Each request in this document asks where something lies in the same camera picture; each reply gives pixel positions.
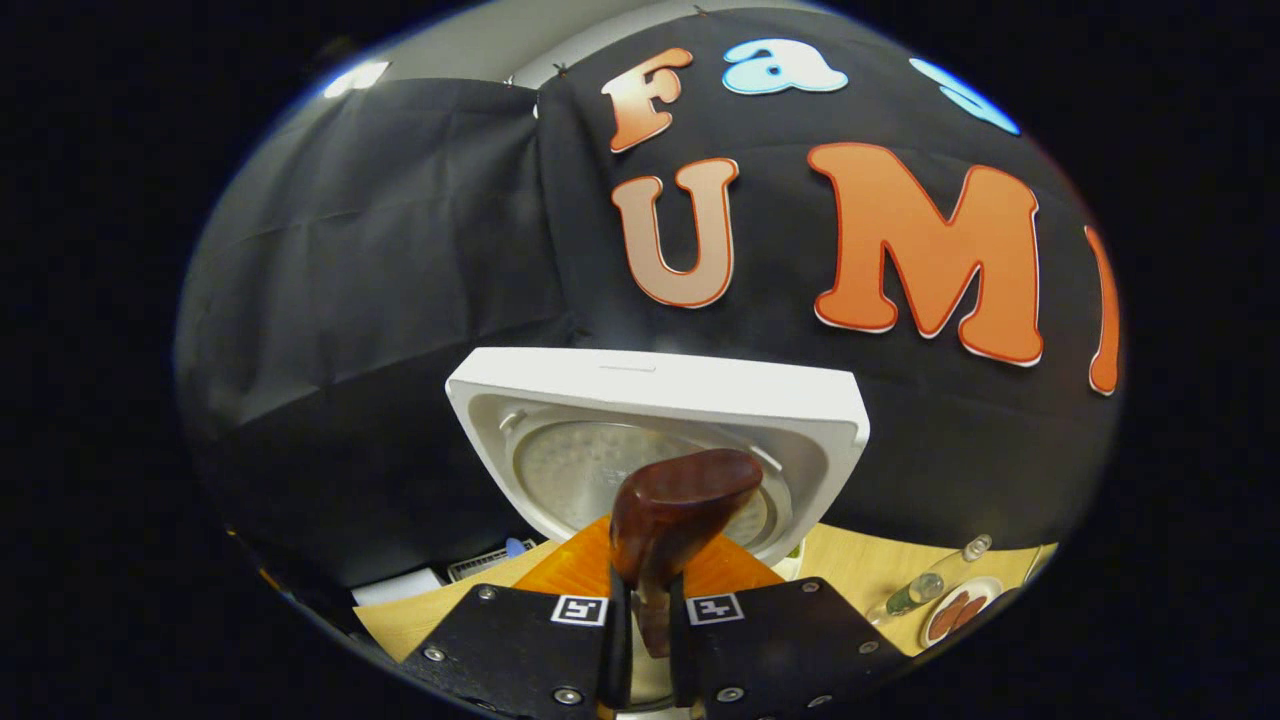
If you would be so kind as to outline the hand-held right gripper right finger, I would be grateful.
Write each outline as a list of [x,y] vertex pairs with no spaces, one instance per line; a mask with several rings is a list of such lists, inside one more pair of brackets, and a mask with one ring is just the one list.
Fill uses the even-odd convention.
[[671,587],[675,705],[692,719],[856,719],[906,655],[864,614],[905,573],[904,542],[812,534],[804,577],[754,589]]

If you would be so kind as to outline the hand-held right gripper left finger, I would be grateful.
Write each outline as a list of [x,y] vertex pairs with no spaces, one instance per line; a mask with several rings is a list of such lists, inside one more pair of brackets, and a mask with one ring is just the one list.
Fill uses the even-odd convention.
[[401,661],[416,680],[506,719],[613,719],[631,701],[630,593],[599,518],[522,578],[481,583]]

